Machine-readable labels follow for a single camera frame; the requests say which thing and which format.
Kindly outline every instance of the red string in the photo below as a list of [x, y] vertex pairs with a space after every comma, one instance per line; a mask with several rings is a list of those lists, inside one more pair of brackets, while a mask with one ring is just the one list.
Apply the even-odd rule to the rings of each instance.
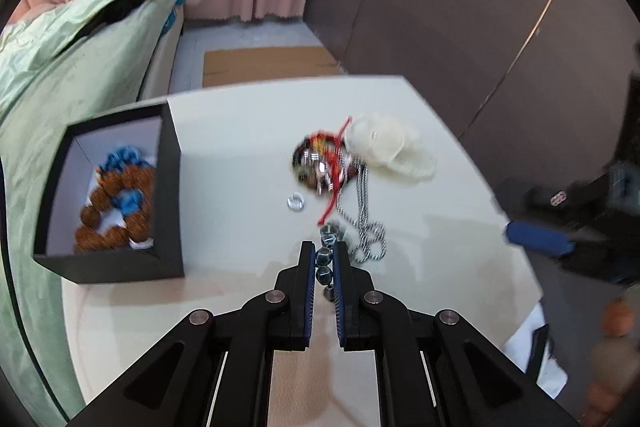
[[312, 136], [312, 139], [315, 137], [326, 137], [334, 140], [334, 151], [327, 152], [327, 159], [331, 162], [331, 181], [334, 184], [334, 191], [331, 195], [331, 200], [327, 205], [327, 208], [324, 210], [324, 213], [318, 219], [318, 227], [322, 227], [324, 225], [324, 221], [331, 214], [331, 211], [334, 209], [335, 203], [338, 200], [338, 191], [340, 191], [340, 156], [338, 155], [338, 150], [340, 149], [342, 143], [342, 135], [344, 131], [347, 129], [347, 126], [351, 123], [351, 117], [347, 118], [347, 121], [342, 124], [340, 127], [340, 131], [338, 134], [332, 135], [324, 132], [316, 133]]

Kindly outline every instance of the cardboard box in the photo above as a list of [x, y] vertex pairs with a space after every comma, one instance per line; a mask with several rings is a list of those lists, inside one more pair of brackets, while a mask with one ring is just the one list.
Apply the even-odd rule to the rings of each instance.
[[246, 48], [204, 54], [202, 87], [342, 74], [322, 46]]
[[[95, 168], [130, 145], [156, 159], [148, 244], [74, 252], [80, 210]], [[180, 145], [167, 103], [137, 107], [68, 126], [49, 171], [34, 240], [34, 260], [75, 283], [183, 277], [180, 249]]]

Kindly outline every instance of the blue yarn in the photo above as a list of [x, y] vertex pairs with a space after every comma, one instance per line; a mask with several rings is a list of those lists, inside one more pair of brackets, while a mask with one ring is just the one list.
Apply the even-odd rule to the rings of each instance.
[[121, 190], [120, 193], [113, 198], [113, 206], [117, 208], [122, 217], [127, 217], [140, 210], [142, 203], [142, 192], [136, 188], [133, 190]]
[[164, 22], [164, 26], [162, 26], [162, 31], [160, 32], [160, 36], [162, 36], [165, 33], [167, 33], [171, 29], [171, 26], [174, 25], [175, 19], [178, 16], [177, 13], [175, 12], [175, 9], [179, 8], [180, 6], [182, 6], [185, 1], [186, 0], [176, 0], [175, 1], [175, 6], [169, 12], [169, 16], [166, 18], [166, 21]]
[[100, 165], [102, 172], [122, 172], [127, 165], [140, 165], [148, 167], [149, 164], [140, 157], [140, 151], [135, 147], [126, 145], [110, 152], [107, 161]]

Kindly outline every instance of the orange bead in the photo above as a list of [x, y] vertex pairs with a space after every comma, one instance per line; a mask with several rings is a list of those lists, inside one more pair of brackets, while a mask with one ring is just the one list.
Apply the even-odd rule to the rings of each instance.
[[592, 409], [611, 414], [620, 405], [622, 397], [612, 393], [602, 384], [594, 382], [587, 391], [587, 400]]
[[580, 420], [582, 427], [602, 427], [609, 419], [608, 414], [603, 414], [595, 409], [589, 409]]
[[610, 337], [627, 335], [634, 327], [634, 312], [624, 299], [611, 301], [602, 315], [602, 331]]

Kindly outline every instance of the open box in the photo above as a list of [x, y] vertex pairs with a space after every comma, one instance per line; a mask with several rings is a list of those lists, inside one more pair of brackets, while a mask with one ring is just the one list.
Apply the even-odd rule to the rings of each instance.
[[[126, 248], [74, 251], [80, 210], [95, 184], [95, 168], [129, 145], [156, 164], [152, 241]], [[44, 188], [34, 260], [76, 283], [115, 283], [182, 277], [180, 145], [167, 103], [127, 109], [66, 128]], [[118, 219], [107, 216], [109, 224]]]

